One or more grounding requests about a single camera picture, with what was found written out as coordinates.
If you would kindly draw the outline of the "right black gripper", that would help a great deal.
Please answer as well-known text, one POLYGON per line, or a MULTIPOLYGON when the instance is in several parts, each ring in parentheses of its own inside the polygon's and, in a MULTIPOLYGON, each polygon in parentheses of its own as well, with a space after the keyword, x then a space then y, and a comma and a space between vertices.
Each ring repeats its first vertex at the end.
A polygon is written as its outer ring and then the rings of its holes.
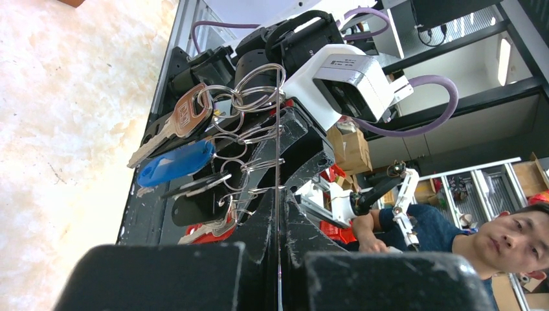
MULTIPOLYGON (((236 47, 219 46, 191 57, 175 48, 175 62, 169 75, 169 104, 199 83, 235 87, 253 69, 278 63, 291 77, 323 46, 342 43, 335 18, 320 10, 278 22, 268 27, 256 27, 236 47)), ((268 112, 248 118, 240 132, 248 139, 258 138, 249 145, 243 162, 261 163, 275 158, 276 141, 267 139, 268 127, 276 117, 268 112)), ((296 192, 335 163, 333 147, 326 132, 298 107, 286 107, 280 112, 280 184, 296 192)))

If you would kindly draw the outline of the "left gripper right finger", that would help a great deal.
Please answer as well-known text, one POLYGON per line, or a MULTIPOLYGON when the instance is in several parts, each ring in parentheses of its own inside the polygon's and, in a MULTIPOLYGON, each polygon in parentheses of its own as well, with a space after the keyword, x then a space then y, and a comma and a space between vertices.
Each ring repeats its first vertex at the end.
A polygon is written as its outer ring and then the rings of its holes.
POLYGON ((489 280, 481 280, 451 250, 462 234, 429 205, 411 205, 420 242, 404 242, 389 209, 380 212, 378 237, 395 253, 366 254, 357 243, 328 238, 288 196, 282 299, 286 310, 496 310, 489 280))

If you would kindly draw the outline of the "metal key holder plate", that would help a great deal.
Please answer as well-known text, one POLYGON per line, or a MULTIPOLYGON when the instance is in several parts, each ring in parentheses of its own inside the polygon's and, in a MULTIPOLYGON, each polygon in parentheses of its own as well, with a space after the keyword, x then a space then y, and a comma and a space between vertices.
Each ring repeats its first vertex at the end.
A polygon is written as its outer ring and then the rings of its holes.
POLYGON ((282 250, 281 250, 281 232, 280 232, 280 106, 281 96, 280 90, 284 76, 280 73, 276 74, 276 108, 275 108, 275 175, 274 175, 274 224, 275 224, 275 250, 277 259, 277 289, 276 289, 276 301, 277 310, 284 309, 283 297, 282 297, 282 250))

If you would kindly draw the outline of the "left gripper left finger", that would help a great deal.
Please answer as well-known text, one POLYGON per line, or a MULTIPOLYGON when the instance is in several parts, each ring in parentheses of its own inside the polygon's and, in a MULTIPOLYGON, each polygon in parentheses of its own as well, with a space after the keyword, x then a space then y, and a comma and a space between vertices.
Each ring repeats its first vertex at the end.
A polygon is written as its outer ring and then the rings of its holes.
POLYGON ((56 310, 276 310, 275 193, 213 244, 103 245, 76 264, 56 310))

